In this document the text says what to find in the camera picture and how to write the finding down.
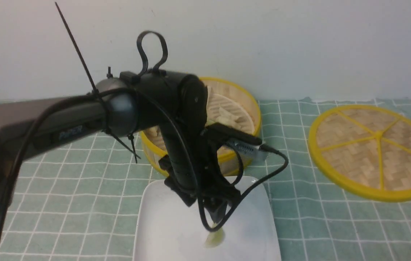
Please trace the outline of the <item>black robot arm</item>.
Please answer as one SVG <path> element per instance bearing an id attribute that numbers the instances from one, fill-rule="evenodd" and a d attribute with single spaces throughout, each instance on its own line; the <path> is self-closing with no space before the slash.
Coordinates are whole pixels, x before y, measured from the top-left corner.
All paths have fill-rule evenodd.
<path id="1" fill-rule="evenodd" d="M 82 96 L 0 104 L 0 238 L 22 163 L 96 132 L 117 141 L 159 127 L 166 185 L 187 205 L 198 203 L 221 228 L 241 202 L 225 180 L 217 151 L 229 127 L 206 127 L 208 90 L 195 75 L 122 72 Z"/>

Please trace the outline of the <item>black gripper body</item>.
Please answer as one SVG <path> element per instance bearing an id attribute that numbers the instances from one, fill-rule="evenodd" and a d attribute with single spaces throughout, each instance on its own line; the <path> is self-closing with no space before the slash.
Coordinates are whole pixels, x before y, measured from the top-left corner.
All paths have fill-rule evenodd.
<path id="1" fill-rule="evenodd" d="M 199 121 L 163 123 L 159 128 L 167 150 L 160 165 L 169 173 L 167 184 L 187 206 L 202 201 L 206 208 L 233 207 L 241 202 L 242 194 L 223 177 L 217 155 L 220 147 L 242 139 L 240 129 Z"/>

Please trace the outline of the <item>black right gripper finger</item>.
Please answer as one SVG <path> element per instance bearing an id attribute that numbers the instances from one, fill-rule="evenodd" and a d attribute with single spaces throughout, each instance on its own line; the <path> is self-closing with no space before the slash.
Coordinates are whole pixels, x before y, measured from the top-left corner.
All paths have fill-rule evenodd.
<path id="1" fill-rule="evenodd" d="M 217 209 L 215 211 L 215 224 L 219 224 L 226 215 L 228 201 L 227 200 L 216 200 Z"/>

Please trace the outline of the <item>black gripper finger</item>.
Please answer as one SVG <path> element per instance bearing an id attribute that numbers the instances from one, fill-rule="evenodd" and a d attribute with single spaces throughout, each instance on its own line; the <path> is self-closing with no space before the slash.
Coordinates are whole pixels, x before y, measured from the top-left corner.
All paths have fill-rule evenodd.
<path id="1" fill-rule="evenodd" d="M 210 215 L 213 223 L 217 223 L 217 204 L 216 203 L 204 203 L 204 208 Z"/>

